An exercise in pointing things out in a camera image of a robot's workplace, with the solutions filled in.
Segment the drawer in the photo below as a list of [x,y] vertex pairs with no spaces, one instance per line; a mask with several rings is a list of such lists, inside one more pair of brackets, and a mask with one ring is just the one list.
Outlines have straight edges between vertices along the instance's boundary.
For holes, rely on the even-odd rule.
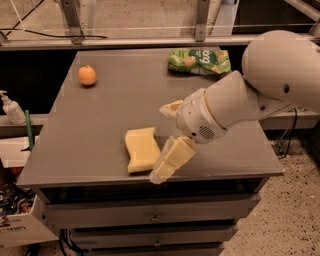
[[99,250],[90,251],[90,256],[218,256],[223,249],[223,245],[212,243],[158,248]]
[[59,229],[239,219],[247,217],[259,200],[257,194],[237,194],[48,205],[48,218]]
[[89,232],[73,232],[72,240],[81,249],[128,248],[177,244],[197,244],[229,241],[236,233],[233,224],[219,221],[143,225],[138,227],[106,228]]

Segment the toy orange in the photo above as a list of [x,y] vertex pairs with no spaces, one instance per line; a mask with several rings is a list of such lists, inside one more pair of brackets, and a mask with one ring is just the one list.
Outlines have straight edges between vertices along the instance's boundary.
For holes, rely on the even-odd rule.
[[81,67],[78,76],[83,85],[93,85],[97,81],[96,71],[90,65]]

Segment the white box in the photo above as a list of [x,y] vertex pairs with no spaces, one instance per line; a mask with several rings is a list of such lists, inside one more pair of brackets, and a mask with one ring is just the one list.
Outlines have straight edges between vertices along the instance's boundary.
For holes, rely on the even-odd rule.
[[0,159],[4,168],[22,167],[25,165],[30,151],[22,151],[29,147],[28,137],[0,140]]
[[8,222],[5,225],[1,225],[0,218],[0,247],[16,247],[59,239],[53,226],[48,224],[45,204],[37,196],[30,213],[7,217]]

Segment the table top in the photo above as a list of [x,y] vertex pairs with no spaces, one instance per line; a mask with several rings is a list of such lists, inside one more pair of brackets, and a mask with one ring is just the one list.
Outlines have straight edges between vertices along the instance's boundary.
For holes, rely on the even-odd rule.
[[[78,52],[18,185],[149,182],[149,172],[130,175],[127,171],[126,132],[155,127],[161,148],[177,130],[175,122],[163,116],[159,108],[218,79],[169,71],[169,51]],[[78,70],[84,65],[96,70],[98,81],[93,87],[85,88],[78,80]],[[283,168],[259,123],[245,122],[221,139],[199,144],[195,157],[168,182],[281,174]]]

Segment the drawer handle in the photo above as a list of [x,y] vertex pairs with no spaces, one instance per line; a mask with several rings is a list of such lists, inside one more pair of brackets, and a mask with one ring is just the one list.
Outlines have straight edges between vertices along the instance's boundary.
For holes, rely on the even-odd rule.
[[153,218],[151,218],[151,222],[152,223],[159,223],[160,222],[160,219],[158,218],[156,212],[153,213]]

